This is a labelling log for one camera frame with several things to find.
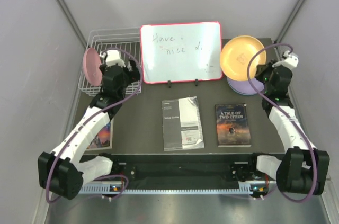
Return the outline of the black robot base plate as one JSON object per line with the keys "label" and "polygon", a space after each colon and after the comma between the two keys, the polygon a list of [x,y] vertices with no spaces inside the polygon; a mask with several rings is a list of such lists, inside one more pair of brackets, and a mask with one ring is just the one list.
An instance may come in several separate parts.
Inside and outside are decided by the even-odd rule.
{"label": "black robot base plate", "polygon": [[272,184],[255,172],[252,154],[148,154],[103,153],[113,161],[112,174],[129,179],[129,189],[209,190],[236,189],[240,182]]}

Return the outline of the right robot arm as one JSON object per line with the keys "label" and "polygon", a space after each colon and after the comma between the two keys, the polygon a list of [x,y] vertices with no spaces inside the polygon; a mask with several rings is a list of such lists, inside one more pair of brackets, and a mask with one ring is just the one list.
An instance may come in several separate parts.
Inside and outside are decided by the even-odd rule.
{"label": "right robot arm", "polygon": [[318,150],[309,141],[295,116],[288,94],[291,69],[274,63],[258,65],[255,78],[264,85],[262,108],[275,126],[286,153],[281,160],[270,155],[259,155],[257,161],[247,166],[247,173],[255,180],[268,174],[276,180],[282,193],[321,195],[329,154]]}

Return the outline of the yellow plate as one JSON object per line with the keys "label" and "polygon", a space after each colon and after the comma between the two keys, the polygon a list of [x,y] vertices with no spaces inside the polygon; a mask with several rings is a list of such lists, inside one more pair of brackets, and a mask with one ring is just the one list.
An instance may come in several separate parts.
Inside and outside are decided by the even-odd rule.
{"label": "yellow plate", "polygon": [[246,81],[247,67],[252,57],[264,49],[255,37],[242,35],[228,41],[220,54],[222,72],[235,81]]}

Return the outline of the purple plate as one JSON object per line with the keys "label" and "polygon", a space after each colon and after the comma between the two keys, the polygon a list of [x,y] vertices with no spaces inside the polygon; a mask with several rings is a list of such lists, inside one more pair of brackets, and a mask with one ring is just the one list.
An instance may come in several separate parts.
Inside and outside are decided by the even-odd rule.
{"label": "purple plate", "polygon": [[250,82],[252,82],[252,84],[255,86],[255,88],[259,91],[263,91],[264,90],[264,84],[259,82],[257,79],[253,78],[250,81],[236,81],[230,78],[227,78],[227,82],[229,84],[229,86],[236,91],[242,92],[242,93],[254,93],[256,92]]}

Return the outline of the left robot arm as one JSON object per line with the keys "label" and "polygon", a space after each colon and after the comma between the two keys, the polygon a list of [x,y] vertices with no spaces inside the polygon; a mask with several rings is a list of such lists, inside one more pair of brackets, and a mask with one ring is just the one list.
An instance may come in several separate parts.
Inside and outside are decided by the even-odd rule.
{"label": "left robot arm", "polygon": [[104,155],[82,162],[81,158],[97,133],[110,123],[124,102],[137,94],[126,96],[126,89],[134,82],[141,83],[139,62],[129,59],[129,66],[114,60],[100,66],[103,74],[101,90],[92,99],[84,116],[59,146],[38,157],[39,184],[46,191],[48,203],[53,201],[49,194],[73,199],[83,185],[101,178],[116,179],[120,167]]}

